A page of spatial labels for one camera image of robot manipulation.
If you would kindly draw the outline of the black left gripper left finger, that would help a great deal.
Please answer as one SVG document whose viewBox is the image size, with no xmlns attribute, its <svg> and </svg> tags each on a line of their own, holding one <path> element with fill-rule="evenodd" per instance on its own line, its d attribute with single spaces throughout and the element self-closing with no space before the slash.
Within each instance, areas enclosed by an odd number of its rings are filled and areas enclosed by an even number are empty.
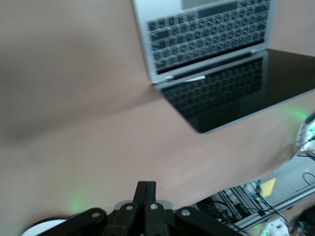
<svg viewBox="0 0 315 236">
<path fill-rule="evenodd" d="M 59 225 L 60 236 L 146 236 L 147 182 L 137 184 L 132 202 L 107 214 L 91 208 Z"/>
</svg>

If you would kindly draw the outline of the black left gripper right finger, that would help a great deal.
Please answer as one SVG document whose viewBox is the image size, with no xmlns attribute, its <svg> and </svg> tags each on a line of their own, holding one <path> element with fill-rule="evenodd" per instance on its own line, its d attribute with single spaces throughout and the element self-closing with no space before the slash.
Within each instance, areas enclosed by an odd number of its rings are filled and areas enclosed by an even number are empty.
<svg viewBox="0 0 315 236">
<path fill-rule="evenodd" d="M 156 202 L 156 182 L 148 181 L 145 191 L 146 236 L 240 236 L 227 225 L 195 208 L 164 209 Z"/>
</svg>

